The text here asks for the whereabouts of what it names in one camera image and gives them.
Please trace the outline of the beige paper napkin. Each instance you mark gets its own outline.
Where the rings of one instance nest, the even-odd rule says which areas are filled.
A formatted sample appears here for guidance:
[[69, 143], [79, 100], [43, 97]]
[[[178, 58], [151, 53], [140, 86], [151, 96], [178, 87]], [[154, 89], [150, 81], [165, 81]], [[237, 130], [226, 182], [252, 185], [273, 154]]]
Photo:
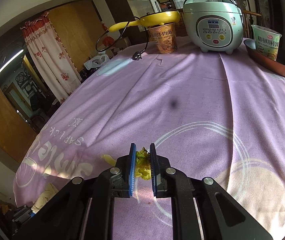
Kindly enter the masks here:
[[31, 207], [31, 210], [34, 214], [36, 214], [53, 196], [56, 195], [58, 190], [56, 187], [48, 183], [46, 185], [45, 191], [40, 194], [34, 205]]

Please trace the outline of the purple tablecloth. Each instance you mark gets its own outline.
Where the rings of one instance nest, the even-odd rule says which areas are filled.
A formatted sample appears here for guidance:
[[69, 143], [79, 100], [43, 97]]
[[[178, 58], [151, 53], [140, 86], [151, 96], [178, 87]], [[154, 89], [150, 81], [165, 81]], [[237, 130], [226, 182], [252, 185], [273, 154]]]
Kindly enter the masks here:
[[159, 54], [150, 43], [120, 52], [86, 79], [45, 124], [13, 182], [18, 206], [48, 184], [98, 176], [154, 144], [187, 176], [211, 177], [273, 237], [285, 237], [285, 77], [240, 46], [203, 53], [189, 38]]

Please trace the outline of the white plastic bag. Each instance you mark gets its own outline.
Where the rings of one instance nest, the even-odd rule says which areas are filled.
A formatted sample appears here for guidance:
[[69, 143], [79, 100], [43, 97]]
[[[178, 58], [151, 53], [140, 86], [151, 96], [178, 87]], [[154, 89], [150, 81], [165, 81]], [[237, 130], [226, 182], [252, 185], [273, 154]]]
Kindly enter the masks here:
[[84, 67], [87, 70], [90, 70], [92, 68], [100, 68], [103, 65], [105, 65], [109, 61], [109, 57], [107, 54], [99, 54], [92, 59], [88, 60], [84, 63]]

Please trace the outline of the white red floral curtain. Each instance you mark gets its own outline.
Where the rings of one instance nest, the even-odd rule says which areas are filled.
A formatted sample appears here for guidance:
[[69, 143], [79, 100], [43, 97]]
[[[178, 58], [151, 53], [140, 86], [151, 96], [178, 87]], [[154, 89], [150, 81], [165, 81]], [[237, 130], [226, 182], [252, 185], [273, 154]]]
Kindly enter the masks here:
[[20, 28], [38, 72], [56, 99], [63, 103], [82, 78], [71, 61], [46, 11]]

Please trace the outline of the brown instant noodle cup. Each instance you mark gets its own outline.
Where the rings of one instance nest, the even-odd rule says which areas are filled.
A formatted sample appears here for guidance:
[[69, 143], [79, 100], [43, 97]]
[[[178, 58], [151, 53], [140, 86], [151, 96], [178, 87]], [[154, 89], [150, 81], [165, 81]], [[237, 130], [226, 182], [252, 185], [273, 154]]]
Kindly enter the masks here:
[[170, 54], [177, 50], [175, 24], [168, 23], [148, 29], [152, 40], [155, 42], [159, 53]]

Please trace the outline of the yellow frying pan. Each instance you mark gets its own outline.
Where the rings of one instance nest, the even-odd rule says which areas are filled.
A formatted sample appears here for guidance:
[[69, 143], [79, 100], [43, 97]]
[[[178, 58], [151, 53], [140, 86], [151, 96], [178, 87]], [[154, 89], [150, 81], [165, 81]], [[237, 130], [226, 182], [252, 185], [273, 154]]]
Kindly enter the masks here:
[[115, 32], [125, 27], [132, 27], [141, 25], [143, 27], [152, 27], [156, 25], [165, 25], [169, 23], [177, 23], [180, 21], [181, 15], [178, 11], [164, 11], [149, 14], [141, 17], [138, 20], [132, 22], [120, 22], [112, 25], [108, 28], [109, 32]]

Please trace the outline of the light green rice cooker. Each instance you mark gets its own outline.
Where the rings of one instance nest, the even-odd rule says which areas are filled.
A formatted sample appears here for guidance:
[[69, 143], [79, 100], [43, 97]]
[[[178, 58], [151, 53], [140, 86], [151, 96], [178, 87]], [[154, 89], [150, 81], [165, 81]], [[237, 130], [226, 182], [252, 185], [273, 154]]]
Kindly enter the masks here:
[[183, 19], [189, 38], [204, 53], [231, 55], [242, 43], [242, 12], [232, 0], [185, 0]]

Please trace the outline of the red frying pan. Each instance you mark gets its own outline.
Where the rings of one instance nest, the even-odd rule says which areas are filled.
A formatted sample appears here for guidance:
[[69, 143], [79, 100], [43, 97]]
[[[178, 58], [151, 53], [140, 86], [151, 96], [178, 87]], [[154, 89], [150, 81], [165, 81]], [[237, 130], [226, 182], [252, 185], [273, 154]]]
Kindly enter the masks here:
[[285, 77], [285, 50], [279, 48], [277, 59], [273, 61], [272, 59], [260, 54], [256, 50], [255, 41], [253, 39], [245, 39], [243, 41], [249, 57], [253, 59], [256, 63], [260, 64], [262, 67], [269, 71]]

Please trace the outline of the green instant noodle cup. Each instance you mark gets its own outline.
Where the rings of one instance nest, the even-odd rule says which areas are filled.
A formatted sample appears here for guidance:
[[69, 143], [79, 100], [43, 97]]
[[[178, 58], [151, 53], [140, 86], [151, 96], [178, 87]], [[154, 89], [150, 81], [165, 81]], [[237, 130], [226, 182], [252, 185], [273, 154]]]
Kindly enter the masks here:
[[256, 50], [263, 56], [276, 61], [282, 35], [272, 29], [252, 25]]

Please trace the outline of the wooden chair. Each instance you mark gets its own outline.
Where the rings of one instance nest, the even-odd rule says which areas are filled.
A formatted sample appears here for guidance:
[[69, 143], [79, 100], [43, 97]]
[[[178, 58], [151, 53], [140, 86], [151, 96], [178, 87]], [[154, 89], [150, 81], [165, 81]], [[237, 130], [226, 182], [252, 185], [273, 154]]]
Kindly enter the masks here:
[[242, 9], [243, 36], [245, 38], [254, 38], [252, 29], [252, 25], [254, 25], [254, 17], [256, 17], [258, 23], [262, 23], [262, 25], [264, 25], [262, 14]]

